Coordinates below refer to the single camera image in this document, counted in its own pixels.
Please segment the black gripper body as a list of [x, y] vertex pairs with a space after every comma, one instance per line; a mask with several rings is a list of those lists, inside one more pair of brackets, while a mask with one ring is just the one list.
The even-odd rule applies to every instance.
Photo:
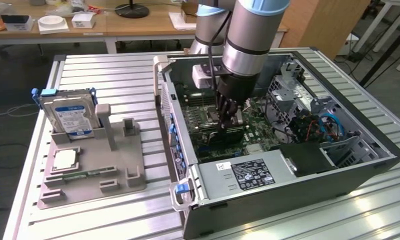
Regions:
[[244, 102], [251, 97], [257, 79], [259, 74], [251, 76], [221, 75], [217, 82], [217, 96], [235, 102]]

